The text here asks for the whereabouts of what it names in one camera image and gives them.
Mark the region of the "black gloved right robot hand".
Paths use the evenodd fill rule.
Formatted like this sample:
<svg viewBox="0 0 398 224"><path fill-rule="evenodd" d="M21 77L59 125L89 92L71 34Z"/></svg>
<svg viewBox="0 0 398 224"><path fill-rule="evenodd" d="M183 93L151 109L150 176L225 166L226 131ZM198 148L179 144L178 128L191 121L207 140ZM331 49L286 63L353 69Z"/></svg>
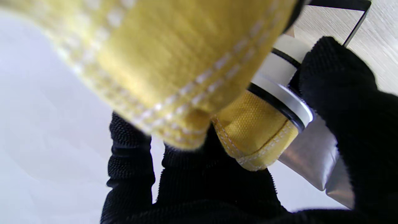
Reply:
<svg viewBox="0 0 398 224"><path fill-rule="evenodd" d="M380 91L367 65L333 37L305 56L299 89L325 121L349 174L354 208L288 212L265 169L226 154L210 125L198 151L165 146L158 198L151 137L112 114L113 145L102 224L396 224L397 96Z"/></svg>

